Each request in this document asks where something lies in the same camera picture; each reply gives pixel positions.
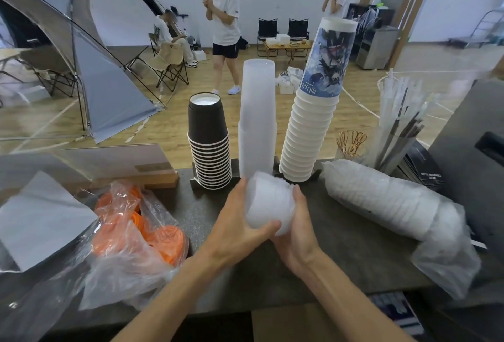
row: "white sneaker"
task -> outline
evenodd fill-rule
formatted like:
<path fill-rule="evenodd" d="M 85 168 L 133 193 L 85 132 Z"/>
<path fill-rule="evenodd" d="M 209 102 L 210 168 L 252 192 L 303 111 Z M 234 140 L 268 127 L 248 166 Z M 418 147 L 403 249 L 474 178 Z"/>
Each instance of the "white sneaker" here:
<path fill-rule="evenodd" d="M 240 91 L 241 91 L 241 87 L 240 86 L 233 86 L 233 88 L 231 88 L 227 93 L 229 95 L 236 95 Z"/>

